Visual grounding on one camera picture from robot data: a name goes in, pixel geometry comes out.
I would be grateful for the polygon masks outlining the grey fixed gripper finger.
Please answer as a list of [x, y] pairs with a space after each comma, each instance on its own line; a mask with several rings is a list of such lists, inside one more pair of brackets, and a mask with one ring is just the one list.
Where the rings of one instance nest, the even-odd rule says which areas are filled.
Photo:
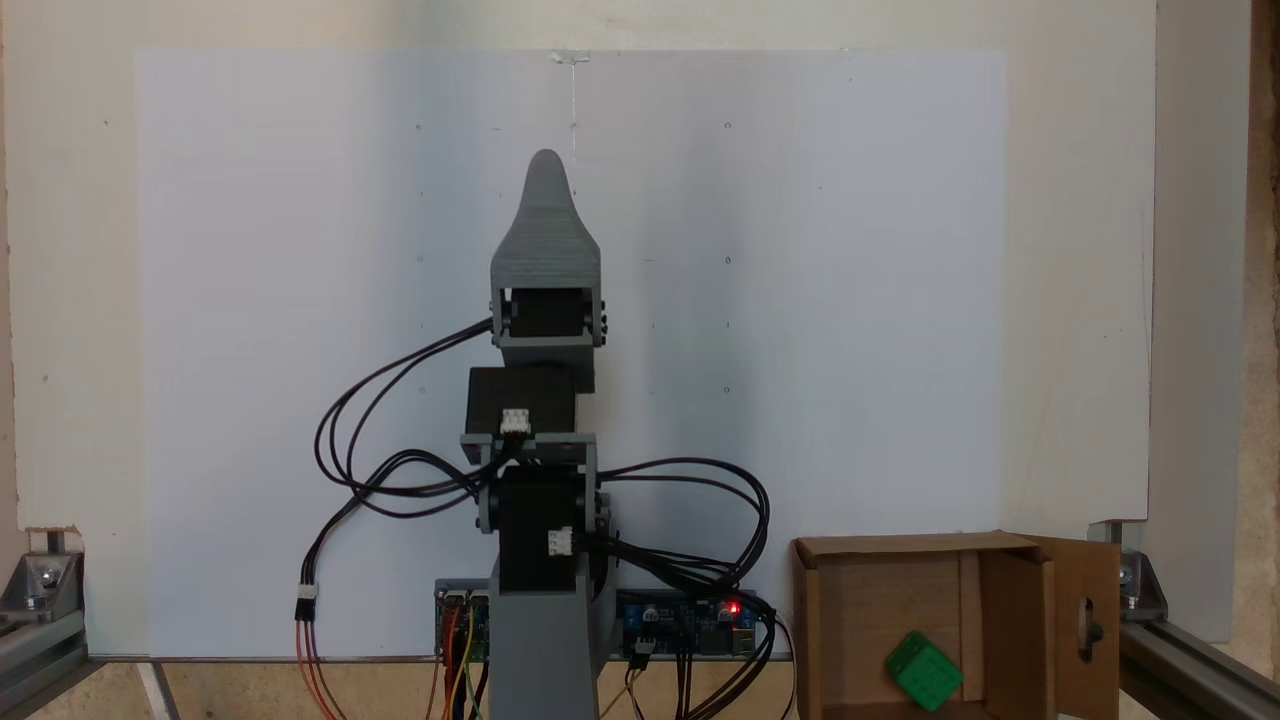
[[600, 287], [600, 249], [579, 215], [559, 154], [543, 149], [529, 163], [515, 219], [492, 258], [492, 288]]

